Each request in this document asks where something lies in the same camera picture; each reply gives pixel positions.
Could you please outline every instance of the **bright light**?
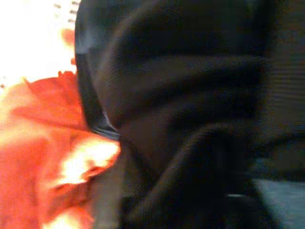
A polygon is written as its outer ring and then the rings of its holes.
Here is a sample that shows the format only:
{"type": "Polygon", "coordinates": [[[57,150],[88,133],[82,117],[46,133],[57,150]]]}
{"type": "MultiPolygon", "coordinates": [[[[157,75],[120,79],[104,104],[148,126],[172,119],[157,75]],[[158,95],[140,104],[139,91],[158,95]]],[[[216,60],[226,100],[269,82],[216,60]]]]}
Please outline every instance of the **bright light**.
{"type": "Polygon", "coordinates": [[[7,0],[1,3],[0,77],[6,85],[56,77],[58,71],[73,71],[74,50],[61,38],[70,1],[62,2],[61,18],[54,16],[52,0],[7,0]]]}

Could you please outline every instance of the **orange fabric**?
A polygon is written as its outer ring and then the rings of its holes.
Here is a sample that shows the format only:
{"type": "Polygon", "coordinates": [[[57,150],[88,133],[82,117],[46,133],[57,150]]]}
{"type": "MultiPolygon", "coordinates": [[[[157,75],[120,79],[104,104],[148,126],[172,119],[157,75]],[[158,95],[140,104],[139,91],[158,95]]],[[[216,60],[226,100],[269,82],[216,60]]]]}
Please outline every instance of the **orange fabric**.
{"type": "Polygon", "coordinates": [[[0,98],[0,228],[90,229],[90,178],[119,151],[87,128],[75,75],[8,89],[0,98]]]}

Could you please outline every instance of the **red fabric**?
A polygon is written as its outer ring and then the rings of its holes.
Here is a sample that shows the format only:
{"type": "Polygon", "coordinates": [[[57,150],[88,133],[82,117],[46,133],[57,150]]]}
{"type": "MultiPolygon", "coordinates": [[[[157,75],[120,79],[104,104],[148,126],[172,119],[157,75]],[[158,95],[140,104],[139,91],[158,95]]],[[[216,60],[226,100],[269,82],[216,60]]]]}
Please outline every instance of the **red fabric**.
{"type": "Polygon", "coordinates": [[[90,178],[120,149],[87,128],[76,76],[14,86],[0,110],[0,228],[91,228],[90,178]]]}

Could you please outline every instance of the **gray fabric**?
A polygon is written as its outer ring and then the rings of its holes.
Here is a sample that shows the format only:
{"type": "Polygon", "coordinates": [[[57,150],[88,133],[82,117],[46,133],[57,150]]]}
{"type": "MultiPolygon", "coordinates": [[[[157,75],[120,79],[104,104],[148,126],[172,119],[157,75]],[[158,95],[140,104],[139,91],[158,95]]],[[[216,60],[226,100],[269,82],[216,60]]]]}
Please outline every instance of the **gray fabric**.
{"type": "Polygon", "coordinates": [[[285,229],[305,228],[305,183],[255,180],[264,201],[285,229]]]}

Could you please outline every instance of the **black fabric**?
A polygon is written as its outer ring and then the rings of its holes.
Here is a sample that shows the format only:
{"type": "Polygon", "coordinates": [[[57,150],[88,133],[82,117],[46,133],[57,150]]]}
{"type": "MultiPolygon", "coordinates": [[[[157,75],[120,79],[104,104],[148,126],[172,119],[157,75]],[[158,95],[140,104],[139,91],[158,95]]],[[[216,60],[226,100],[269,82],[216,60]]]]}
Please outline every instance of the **black fabric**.
{"type": "Polygon", "coordinates": [[[260,132],[261,108],[273,103],[261,100],[275,9],[271,0],[256,12],[242,0],[151,0],[109,35],[90,79],[135,168],[117,186],[123,228],[279,227],[240,174],[244,158],[272,156],[262,149],[294,136],[260,132]]]}
{"type": "Polygon", "coordinates": [[[80,3],[75,24],[75,57],[79,91],[88,126],[92,131],[114,140],[119,134],[108,122],[100,106],[92,79],[103,51],[121,19],[141,1],[86,0],[80,3]]]}

